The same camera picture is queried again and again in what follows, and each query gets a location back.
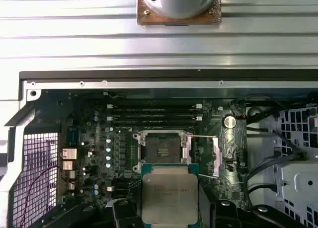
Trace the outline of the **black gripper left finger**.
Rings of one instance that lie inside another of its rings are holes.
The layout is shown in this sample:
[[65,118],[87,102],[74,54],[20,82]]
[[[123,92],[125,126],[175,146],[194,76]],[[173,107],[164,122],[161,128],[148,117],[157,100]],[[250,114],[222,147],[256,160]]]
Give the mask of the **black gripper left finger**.
[[118,200],[105,208],[91,204],[55,209],[38,221],[32,228],[142,228],[144,223],[137,215],[133,203]]

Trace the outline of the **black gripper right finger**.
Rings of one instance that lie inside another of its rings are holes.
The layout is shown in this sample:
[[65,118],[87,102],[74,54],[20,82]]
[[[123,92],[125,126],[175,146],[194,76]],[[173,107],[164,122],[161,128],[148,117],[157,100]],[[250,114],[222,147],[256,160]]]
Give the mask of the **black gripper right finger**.
[[243,210],[228,200],[219,200],[211,207],[211,228],[304,228],[301,222],[268,206],[257,205]]

